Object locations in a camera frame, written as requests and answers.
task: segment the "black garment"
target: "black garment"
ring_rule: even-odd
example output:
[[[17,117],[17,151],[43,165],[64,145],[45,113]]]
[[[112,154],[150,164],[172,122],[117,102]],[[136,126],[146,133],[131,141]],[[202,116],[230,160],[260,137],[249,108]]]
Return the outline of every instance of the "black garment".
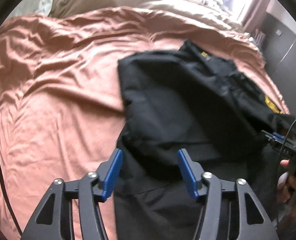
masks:
[[[119,240],[192,239],[201,204],[182,181],[180,148],[220,179],[247,179],[271,212],[278,154],[258,132],[287,129],[294,117],[274,113],[232,61],[189,41],[179,51],[136,53],[120,60],[118,71],[126,114],[114,193]]]

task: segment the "bed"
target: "bed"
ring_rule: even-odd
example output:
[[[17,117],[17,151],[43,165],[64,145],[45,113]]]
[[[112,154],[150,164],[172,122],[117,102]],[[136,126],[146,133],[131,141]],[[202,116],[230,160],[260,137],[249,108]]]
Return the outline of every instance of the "bed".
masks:
[[[289,113],[264,70],[262,54],[225,14],[187,0],[47,4],[39,14],[12,15],[0,27],[0,163],[22,230],[55,178],[80,179],[112,153],[124,125],[118,59],[138,51],[178,49],[189,39],[234,60]],[[112,198],[101,211],[109,239],[116,240]],[[19,239],[1,190],[0,230],[8,240]]]

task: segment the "black cable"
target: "black cable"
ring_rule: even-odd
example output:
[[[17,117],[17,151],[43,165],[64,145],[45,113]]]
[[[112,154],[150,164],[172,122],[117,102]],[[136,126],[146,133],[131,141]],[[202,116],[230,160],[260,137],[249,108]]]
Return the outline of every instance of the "black cable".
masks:
[[[22,235],[22,231],[21,231],[21,228],[20,228],[20,226],[18,224],[18,221],[16,219],[16,216],[14,214],[14,211],[11,208],[11,204],[10,204],[10,201],[9,201],[9,198],[8,198],[8,195],[7,195],[7,191],[6,191],[4,177],[2,175],[1,166],[0,166],[0,186],[1,186],[2,195],[3,195],[3,197],[5,199],[5,202],[6,202],[6,206],[7,206],[8,210],[9,210],[9,213],[10,213],[10,215],[12,217],[12,220],[15,223],[15,226],[16,226],[16,228],[18,230],[18,233],[21,236]]]
[[[290,134],[290,132],[292,130],[292,127],[295,125],[295,123],[296,123],[296,120],[293,121],[293,123],[290,126],[290,128],[289,128],[286,136],[284,137],[284,141],[283,141],[283,143],[281,145],[280,152],[279,152],[279,157],[278,157],[278,162],[277,162],[277,167],[276,167],[276,170],[275,170],[276,177],[278,177],[278,168],[279,168],[279,165],[280,165],[280,162],[281,162],[281,156],[282,156],[282,152],[283,152],[284,146],[285,146],[285,144],[287,142],[287,139],[289,137],[289,134]],[[279,212],[277,214],[277,226],[278,226],[278,224],[279,224]]]

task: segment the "pink cloth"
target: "pink cloth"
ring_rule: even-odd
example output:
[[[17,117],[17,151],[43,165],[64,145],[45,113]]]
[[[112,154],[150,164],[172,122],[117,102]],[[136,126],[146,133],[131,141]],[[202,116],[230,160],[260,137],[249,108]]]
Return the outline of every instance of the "pink cloth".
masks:
[[[260,52],[242,34],[134,8],[67,19],[14,17],[1,26],[0,163],[22,229],[55,178],[80,179],[112,153],[124,125],[117,60],[138,51],[178,49],[184,39],[233,59],[288,112]],[[76,206],[74,202],[79,240]],[[101,211],[109,239],[116,240],[112,198]],[[19,239],[1,190],[0,229],[8,240]]]

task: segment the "gray wall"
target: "gray wall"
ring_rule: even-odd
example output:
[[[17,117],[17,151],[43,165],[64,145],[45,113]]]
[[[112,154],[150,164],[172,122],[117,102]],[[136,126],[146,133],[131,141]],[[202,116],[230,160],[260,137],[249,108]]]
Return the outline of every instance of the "gray wall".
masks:
[[[296,115],[296,34],[277,18],[267,13],[261,27],[266,34],[262,46],[266,71]]]

